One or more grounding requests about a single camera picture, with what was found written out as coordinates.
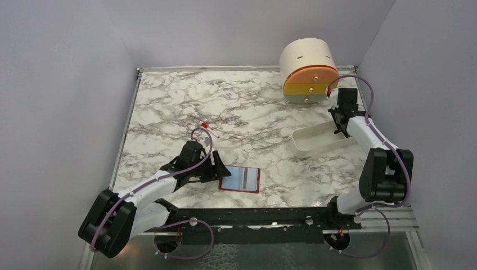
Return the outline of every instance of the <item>white marble surface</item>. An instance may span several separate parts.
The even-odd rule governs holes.
[[[191,183],[165,197],[178,207],[324,206],[358,184],[365,153],[357,144],[296,158],[293,130],[331,120],[324,105],[285,103],[277,71],[143,73],[114,191],[150,177],[177,156],[201,122],[226,165],[260,168],[260,193],[222,191],[218,181]],[[353,78],[339,86],[356,87]]]

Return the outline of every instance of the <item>purple cable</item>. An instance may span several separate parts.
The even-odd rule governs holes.
[[[407,172],[407,169],[406,169],[406,166],[404,165],[404,162],[403,160],[401,159],[401,157],[399,156],[398,152],[396,151],[396,149],[387,141],[384,140],[384,138],[379,134],[379,132],[377,131],[377,129],[374,127],[373,124],[370,124],[370,110],[371,110],[371,107],[372,107],[372,104],[373,104],[373,101],[374,101],[374,90],[372,89],[370,83],[361,78],[360,76],[356,76],[356,75],[343,75],[343,76],[339,76],[338,78],[336,78],[335,80],[333,80],[329,85],[328,87],[326,87],[327,89],[329,89],[331,87],[331,85],[333,83],[335,83],[336,81],[338,81],[339,79],[343,79],[343,78],[348,78],[348,77],[352,77],[352,78],[356,78],[358,80],[361,80],[362,82],[364,82],[368,88],[370,89],[370,92],[371,92],[371,98],[370,98],[370,103],[368,104],[368,108],[366,110],[366,113],[364,114],[364,120],[366,121],[366,124],[368,124],[369,128],[371,129],[371,131],[376,135],[376,137],[386,146],[388,147],[391,152],[394,154],[394,156],[396,157],[396,160],[398,161],[399,163],[399,166],[401,167],[403,173],[404,173],[404,177],[406,179],[406,186],[408,187],[407,190],[406,190],[406,194],[404,196],[404,199],[399,203],[399,204],[383,204],[383,203],[372,203],[370,205],[367,205],[367,206],[364,206],[360,209],[358,209],[356,212],[357,212],[357,215],[362,215],[364,212],[370,210],[371,208],[373,207],[376,207],[376,206],[383,206],[383,207],[391,207],[391,208],[397,208],[397,207],[401,207],[403,205],[406,204],[406,202],[408,201],[410,195],[411,195],[411,177],[409,176],[409,173]],[[339,253],[341,255],[345,255],[345,256],[348,256],[348,257],[352,257],[352,258],[372,258],[374,256],[378,256],[380,255],[381,253],[384,252],[384,250],[386,250],[386,248],[389,246],[389,242],[391,241],[391,226],[389,225],[389,220],[388,218],[386,217],[386,215],[381,212],[381,210],[379,210],[378,208],[375,208],[376,211],[378,211],[382,217],[386,220],[386,224],[388,225],[388,237],[386,238],[386,243],[382,246],[382,248],[380,250],[378,250],[377,252],[373,253],[373,254],[370,254],[370,255],[355,255],[355,254],[350,254],[350,253],[346,253],[346,252],[339,252],[338,250],[336,249],[333,249],[331,248],[331,250],[333,250],[334,252],[336,253]]]
[[[368,258],[372,258],[372,257],[375,257],[375,256],[378,256],[380,255],[381,253],[383,253],[389,246],[389,243],[391,242],[391,226],[389,225],[389,220],[388,218],[386,217],[386,215],[384,215],[383,212],[381,212],[381,210],[379,210],[378,208],[375,208],[374,210],[378,211],[382,217],[384,218],[384,220],[386,221],[386,225],[388,226],[388,235],[386,237],[386,243],[384,243],[384,245],[381,247],[381,249],[379,249],[378,251],[376,251],[375,253],[373,254],[369,254],[369,255],[357,255],[357,254],[351,254],[351,253],[347,253],[347,252],[344,252],[344,251],[341,251],[340,250],[337,250],[333,247],[331,247],[331,245],[325,241],[325,244],[328,245],[330,247],[330,249],[340,255],[345,255],[345,256],[348,256],[348,257],[351,257],[351,258],[358,258],[358,259],[368,259]]]
[[[158,254],[162,254],[164,255],[166,258],[167,257],[171,257],[171,258],[174,258],[174,259],[180,259],[180,260],[195,260],[195,259],[199,259],[200,257],[203,257],[205,254],[209,253],[209,251],[211,251],[212,247],[214,246],[214,231],[212,231],[212,227],[210,225],[208,225],[205,221],[201,221],[201,220],[195,220],[195,219],[189,219],[189,220],[184,220],[184,221],[179,221],[179,222],[175,222],[175,223],[172,223],[172,224],[169,224],[169,225],[164,225],[164,226],[160,226],[160,227],[155,227],[154,229],[166,229],[166,228],[170,228],[170,227],[174,227],[174,226],[177,226],[177,225],[181,225],[181,224],[184,224],[184,223],[190,223],[190,222],[199,222],[199,223],[202,223],[204,224],[207,229],[209,229],[210,231],[210,245],[209,247],[201,254],[197,255],[197,256],[191,256],[191,257],[182,257],[182,256],[175,256],[175,255],[169,255],[168,253],[162,253],[158,246],[156,245],[156,243],[154,243],[154,247],[156,249],[156,252]]]
[[[133,193],[136,193],[138,192],[139,190],[149,186],[150,184],[156,182],[156,181],[159,181],[159,180],[162,180],[164,178],[168,178],[168,177],[172,177],[172,176],[176,176],[177,174],[181,174],[181,173],[187,173],[197,167],[199,167],[200,165],[202,165],[202,163],[204,163],[207,158],[209,158],[210,154],[212,153],[212,136],[210,135],[210,133],[205,129],[205,128],[195,128],[192,130],[191,132],[191,140],[194,139],[194,132],[198,131],[198,130],[201,130],[203,132],[205,132],[207,134],[207,136],[209,136],[209,141],[210,141],[210,148],[209,148],[209,152],[204,156],[204,158],[198,162],[197,164],[195,164],[194,166],[191,166],[187,169],[184,169],[184,170],[180,170],[178,172],[175,172],[175,173],[170,173],[170,174],[166,174],[166,175],[163,175],[163,176],[160,176],[158,177],[157,179],[151,179],[145,183],[143,183],[142,185],[138,186],[137,188],[133,189]],[[96,232],[94,233],[94,236],[93,236],[93,240],[91,240],[91,245],[89,246],[89,249],[92,251],[92,252],[96,252],[97,250],[95,249],[95,244],[96,244],[96,240],[98,240],[98,236],[100,235],[100,232],[101,230],[103,229],[104,225],[106,224],[107,222],[107,219],[113,214],[114,210],[116,210],[116,208],[118,207],[118,205],[120,203],[122,203],[125,199],[129,198],[131,195],[130,193],[127,193],[126,195],[124,195],[123,197],[121,197],[112,207],[111,209],[106,213],[104,219],[101,221],[100,225],[98,226],[98,229],[96,229]]]

